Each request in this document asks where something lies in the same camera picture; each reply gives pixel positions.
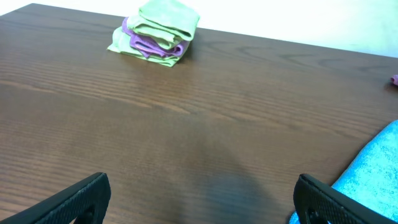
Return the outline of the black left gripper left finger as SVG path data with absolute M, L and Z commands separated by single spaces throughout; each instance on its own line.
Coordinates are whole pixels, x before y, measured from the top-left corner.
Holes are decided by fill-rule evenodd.
M 97 172 L 1 224 L 102 224 L 110 198 L 108 176 Z

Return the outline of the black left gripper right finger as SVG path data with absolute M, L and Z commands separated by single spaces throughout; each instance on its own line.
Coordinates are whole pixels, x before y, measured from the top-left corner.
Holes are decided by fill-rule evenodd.
M 308 174 L 299 175 L 293 200 L 301 224 L 396 224 Z

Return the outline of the blue microfiber cloth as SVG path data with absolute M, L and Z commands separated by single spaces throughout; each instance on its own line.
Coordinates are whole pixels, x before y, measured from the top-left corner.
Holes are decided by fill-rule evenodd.
M 330 186 L 397 224 L 397 121 L 368 142 Z M 296 211 L 290 224 L 301 224 Z

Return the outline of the purple microfiber cloth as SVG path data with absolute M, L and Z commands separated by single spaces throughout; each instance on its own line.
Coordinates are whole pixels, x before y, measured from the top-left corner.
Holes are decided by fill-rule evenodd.
M 398 75 L 393 75 L 392 77 L 391 77 L 391 82 L 394 84 L 394 85 L 398 85 Z

